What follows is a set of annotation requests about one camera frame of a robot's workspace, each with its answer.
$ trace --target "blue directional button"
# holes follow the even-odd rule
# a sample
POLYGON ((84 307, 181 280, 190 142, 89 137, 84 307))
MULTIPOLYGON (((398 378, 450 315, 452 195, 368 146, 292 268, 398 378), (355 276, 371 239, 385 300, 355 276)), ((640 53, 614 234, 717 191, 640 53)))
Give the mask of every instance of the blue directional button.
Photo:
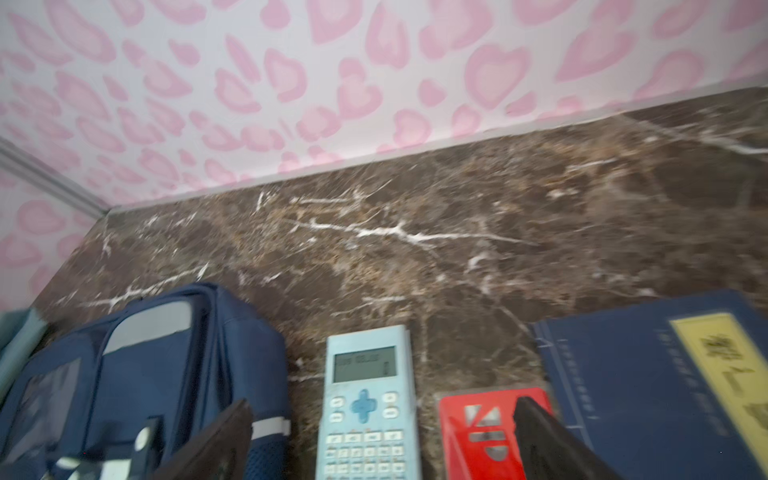
POLYGON ((357 414, 360 423, 368 423, 368 414, 376 410, 376 399, 368 397, 368 390, 360 390, 360 396, 352 402, 352 413, 357 414))

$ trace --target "brown marble surface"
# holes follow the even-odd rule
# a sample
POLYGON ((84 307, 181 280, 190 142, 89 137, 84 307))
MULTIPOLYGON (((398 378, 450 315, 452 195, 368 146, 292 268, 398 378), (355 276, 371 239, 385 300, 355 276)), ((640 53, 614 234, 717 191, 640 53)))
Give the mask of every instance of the brown marble surface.
POLYGON ((768 312, 767 147, 754 88, 110 214, 36 305, 55 337, 200 279, 253 303, 288 346, 289 478, 313 477, 325 338, 405 324, 441 478, 436 395, 543 381, 530 323, 721 287, 768 312))

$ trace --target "scientific calculator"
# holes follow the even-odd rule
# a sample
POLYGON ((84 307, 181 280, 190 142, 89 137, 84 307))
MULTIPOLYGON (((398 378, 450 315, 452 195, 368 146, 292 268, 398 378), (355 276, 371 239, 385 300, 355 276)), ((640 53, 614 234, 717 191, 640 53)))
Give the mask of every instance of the scientific calculator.
POLYGON ((420 480, 411 341, 402 326, 328 337, 316 480, 420 480))

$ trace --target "navy blue school bag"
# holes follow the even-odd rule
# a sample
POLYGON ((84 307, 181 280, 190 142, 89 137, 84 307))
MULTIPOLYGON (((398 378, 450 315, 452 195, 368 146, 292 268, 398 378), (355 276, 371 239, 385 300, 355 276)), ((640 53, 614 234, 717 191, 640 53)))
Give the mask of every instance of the navy blue school bag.
POLYGON ((254 417, 244 478, 282 478, 283 337, 213 283, 138 300, 29 360, 0 411, 0 479, 69 478, 70 458, 119 469, 147 422, 162 465, 243 398, 254 417))

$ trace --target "yellow label on book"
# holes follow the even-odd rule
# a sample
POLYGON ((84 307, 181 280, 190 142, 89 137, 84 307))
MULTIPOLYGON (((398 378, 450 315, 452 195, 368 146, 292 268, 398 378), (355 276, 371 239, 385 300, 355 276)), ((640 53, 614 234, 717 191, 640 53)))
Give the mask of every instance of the yellow label on book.
POLYGON ((768 363, 729 313, 673 320, 672 327, 763 473, 768 475, 768 363))

